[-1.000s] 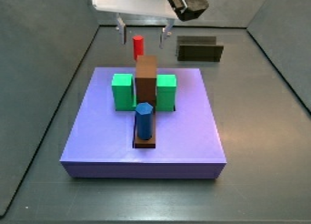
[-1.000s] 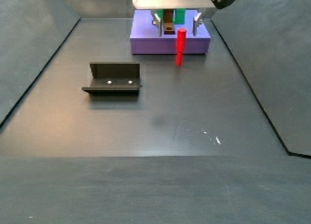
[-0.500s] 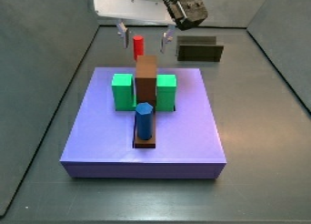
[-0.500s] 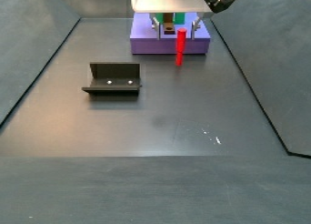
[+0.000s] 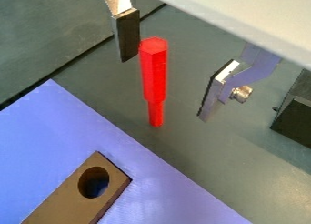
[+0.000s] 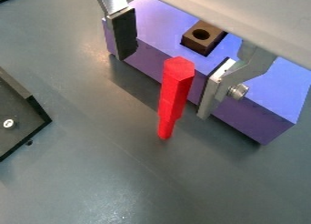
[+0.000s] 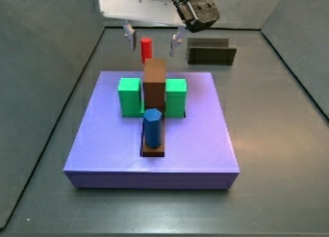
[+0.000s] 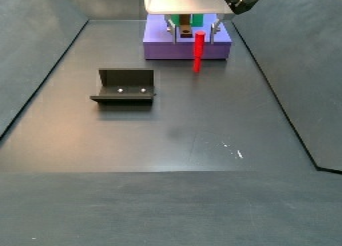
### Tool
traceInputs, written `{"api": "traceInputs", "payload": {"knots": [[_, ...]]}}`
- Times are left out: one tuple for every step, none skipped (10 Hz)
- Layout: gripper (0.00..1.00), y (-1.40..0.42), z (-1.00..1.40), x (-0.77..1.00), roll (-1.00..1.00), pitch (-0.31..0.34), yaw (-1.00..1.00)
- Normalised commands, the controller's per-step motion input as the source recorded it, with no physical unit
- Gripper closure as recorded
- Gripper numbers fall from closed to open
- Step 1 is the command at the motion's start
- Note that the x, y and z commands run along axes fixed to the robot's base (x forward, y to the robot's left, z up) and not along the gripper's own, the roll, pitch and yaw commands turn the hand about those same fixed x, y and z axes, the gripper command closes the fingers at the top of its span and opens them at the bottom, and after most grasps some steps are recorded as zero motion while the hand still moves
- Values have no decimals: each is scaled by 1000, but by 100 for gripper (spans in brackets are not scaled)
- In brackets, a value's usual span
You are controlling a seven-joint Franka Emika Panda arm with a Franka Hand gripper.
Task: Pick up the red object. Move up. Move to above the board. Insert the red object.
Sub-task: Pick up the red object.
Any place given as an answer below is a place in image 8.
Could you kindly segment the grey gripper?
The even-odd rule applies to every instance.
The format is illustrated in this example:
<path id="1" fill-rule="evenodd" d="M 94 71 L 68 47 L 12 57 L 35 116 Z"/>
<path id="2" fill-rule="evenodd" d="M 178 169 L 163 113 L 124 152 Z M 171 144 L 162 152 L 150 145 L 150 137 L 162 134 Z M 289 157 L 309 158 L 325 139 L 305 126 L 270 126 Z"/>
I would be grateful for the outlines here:
<path id="1" fill-rule="evenodd" d="M 167 32 L 172 43 L 176 44 L 176 25 L 170 14 L 230 14 L 231 9 L 224 0 L 144 0 L 144 7 L 150 14 L 164 15 Z M 220 19 L 210 28 L 210 43 L 215 43 L 215 34 L 220 31 Z"/>

